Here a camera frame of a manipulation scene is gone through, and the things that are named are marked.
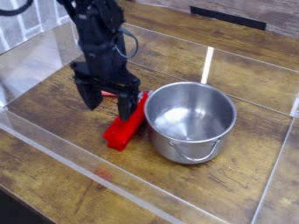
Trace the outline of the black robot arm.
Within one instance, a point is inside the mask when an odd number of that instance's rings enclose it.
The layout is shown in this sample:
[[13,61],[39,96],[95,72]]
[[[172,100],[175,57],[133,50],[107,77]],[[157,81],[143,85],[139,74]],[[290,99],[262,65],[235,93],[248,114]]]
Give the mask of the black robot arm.
[[79,48],[84,61],[71,63],[80,97],[89,109],[103,102],[103,93],[117,97],[117,113],[128,120],[137,105],[140,80],[127,69],[124,36],[131,32],[121,27],[124,11],[116,0],[57,0],[76,26]]

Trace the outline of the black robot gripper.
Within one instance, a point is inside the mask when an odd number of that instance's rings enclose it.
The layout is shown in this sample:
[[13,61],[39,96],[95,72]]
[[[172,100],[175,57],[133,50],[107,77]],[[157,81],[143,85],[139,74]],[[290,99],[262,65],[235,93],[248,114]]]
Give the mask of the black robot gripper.
[[89,110],[103,102],[101,90],[117,95],[117,112],[127,121],[136,110],[140,80],[128,71],[127,61],[73,61],[71,63],[79,95]]

